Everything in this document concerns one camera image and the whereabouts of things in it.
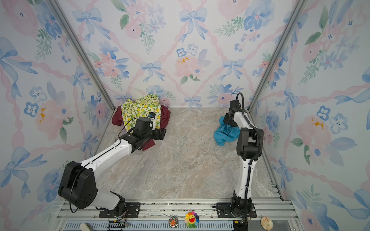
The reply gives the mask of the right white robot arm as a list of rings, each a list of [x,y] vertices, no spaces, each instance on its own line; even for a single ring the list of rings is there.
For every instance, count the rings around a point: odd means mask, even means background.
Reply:
[[[251,184],[257,160],[262,155],[263,130],[257,128],[240,101],[232,100],[224,122],[234,128],[239,128],[236,147],[240,158],[240,171],[237,186],[230,201],[231,213],[236,218],[251,216],[252,199]]]

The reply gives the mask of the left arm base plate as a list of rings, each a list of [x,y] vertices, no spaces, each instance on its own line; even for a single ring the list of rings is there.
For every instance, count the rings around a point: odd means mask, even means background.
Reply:
[[[101,209],[99,218],[138,218],[141,204],[139,202],[130,202],[117,205],[114,210]]]

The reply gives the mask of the teal blue cloth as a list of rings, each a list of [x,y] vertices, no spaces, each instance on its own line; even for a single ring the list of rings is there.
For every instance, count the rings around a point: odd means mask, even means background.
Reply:
[[[240,128],[227,125],[224,118],[220,117],[220,127],[214,132],[214,139],[219,146],[224,146],[226,142],[234,142],[240,135]]]

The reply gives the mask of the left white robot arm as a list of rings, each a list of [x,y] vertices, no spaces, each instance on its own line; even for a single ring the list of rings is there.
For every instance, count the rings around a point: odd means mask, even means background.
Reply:
[[[96,179],[109,167],[136,150],[141,150],[151,140],[163,140],[165,128],[155,128],[153,118],[139,117],[133,128],[108,148],[81,162],[72,161],[65,167],[58,195],[77,209],[89,206],[121,217],[126,211],[125,198],[114,192],[99,190]]]

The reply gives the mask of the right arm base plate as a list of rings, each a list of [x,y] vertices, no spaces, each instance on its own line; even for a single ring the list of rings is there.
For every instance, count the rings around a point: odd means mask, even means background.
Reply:
[[[213,208],[216,209],[218,218],[257,218],[255,206],[249,201],[243,206],[233,206],[231,203],[217,203]]]

